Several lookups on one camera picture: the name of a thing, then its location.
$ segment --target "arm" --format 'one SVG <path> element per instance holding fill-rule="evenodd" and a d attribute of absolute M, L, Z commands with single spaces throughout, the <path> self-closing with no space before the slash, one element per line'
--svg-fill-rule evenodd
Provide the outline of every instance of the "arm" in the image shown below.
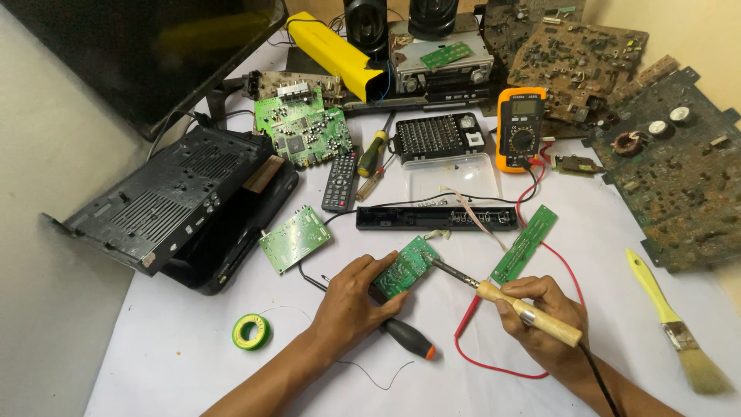
<path fill-rule="evenodd" d="M 566 298 L 551 277 L 528 277 L 506 283 L 502 292 L 515 298 L 530 298 L 534 306 L 584 332 L 582 343 L 587 347 L 587 310 Z M 520 342 L 530 356 L 558 382 L 581 398 L 602 417 L 612 417 L 602 390 L 599 388 L 587 358 L 579 347 L 571 348 L 534 327 L 526 326 L 512 305 L 498 300 L 496 310 L 505 331 Z M 661 401 L 647 394 L 620 375 L 602 359 L 594 357 L 622 417 L 682 417 Z"/>
<path fill-rule="evenodd" d="M 371 304 L 368 287 L 398 254 L 381 260 L 355 259 L 329 284 L 312 324 L 275 358 L 220 399 L 202 417 L 278 416 L 335 361 L 357 346 L 388 318 L 399 314 L 403 292 L 380 307 Z"/>

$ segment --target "blue wire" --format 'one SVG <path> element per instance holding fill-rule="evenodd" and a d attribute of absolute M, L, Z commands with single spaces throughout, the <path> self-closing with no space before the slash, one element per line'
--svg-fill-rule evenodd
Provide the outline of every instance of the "blue wire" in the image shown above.
<path fill-rule="evenodd" d="M 379 104 L 383 103 L 383 99 L 386 98 L 386 94 L 388 94 L 388 91 L 391 89 L 391 60 L 389 59 L 386 63 L 388 66 L 388 87 L 386 87 L 386 92 L 383 93 L 383 96 L 381 96 L 381 99 L 378 101 Z"/>

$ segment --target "green circuit board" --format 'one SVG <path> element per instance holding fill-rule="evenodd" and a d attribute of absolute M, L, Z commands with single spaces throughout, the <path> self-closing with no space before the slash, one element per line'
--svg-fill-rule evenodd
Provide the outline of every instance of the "green circuit board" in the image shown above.
<path fill-rule="evenodd" d="M 396 262 L 373 280 L 373 285 L 390 300 L 394 295 L 408 290 L 432 267 L 432 262 L 427 256 L 440 259 L 437 252 L 422 237 L 415 237 L 399 252 Z"/>
<path fill-rule="evenodd" d="M 530 219 L 528 227 L 522 230 L 522 233 L 514 241 L 512 248 L 505 253 L 505 256 L 496 265 L 490 275 L 491 278 L 500 285 L 516 280 L 530 258 L 533 257 L 535 248 L 551 230 L 557 218 L 558 216 L 548 207 L 540 206 L 533 218 Z"/>
<path fill-rule="evenodd" d="M 433 53 L 428 53 L 420 59 L 422 60 L 422 64 L 425 64 L 425 67 L 434 70 L 437 67 L 442 67 L 469 55 L 473 55 L 471 47 L 463 42 L 456 42 L 438 49 Z"/>
<path fill-rule="evenodd" d="M 276 123 L 290 122 L 322 110 L 324 101 L 321 88 L 314 88 L 313 98 L 307 102 L 284 102 L 278 97 L 259 100 L 255 102 L 255 126 L 258 132 L 273 137 L 273 125 Z"/>
<path fill-rule="evenodd" d="M 273 147 L 283 159 L 307 167 L 346 154 L 353 143 L 345 114 L 331 108 L 273 125 Z"/>
<path fill-rule="evenodd" d="M 311 206 L 261 237 L 260 247 L 277 274 L 309 255 L 332 237 Z"/>

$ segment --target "heat sink vent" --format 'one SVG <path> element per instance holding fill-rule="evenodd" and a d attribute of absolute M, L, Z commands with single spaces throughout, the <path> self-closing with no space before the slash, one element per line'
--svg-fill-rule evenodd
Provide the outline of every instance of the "heat sink vent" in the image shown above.
<path fill-rule="evenodd" d="M 226 178 L 237 167 L 239 156 L 225 154 L 216 146 L 204 146 L 180 166 L 212 180 Z"/>
<path fill-rule="evenodd" d="M 174 201 L 146 191 L 110 222 L 129 236 L 159 242 L 187 216 L 188 209 Z"/>

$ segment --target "remote control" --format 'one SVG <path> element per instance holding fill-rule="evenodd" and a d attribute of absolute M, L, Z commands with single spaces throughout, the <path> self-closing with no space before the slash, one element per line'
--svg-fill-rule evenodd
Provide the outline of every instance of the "remote control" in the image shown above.
<path fill-rule="evenodd" d="M 358 165 L 358 151 L 339 155 L 332 162 L 332 169 L 327 179 L 327 188 L 322 201 L 322 210 L 332 213 L 345 213 L 350 209 L 355 182 L 355 170 Z"/>

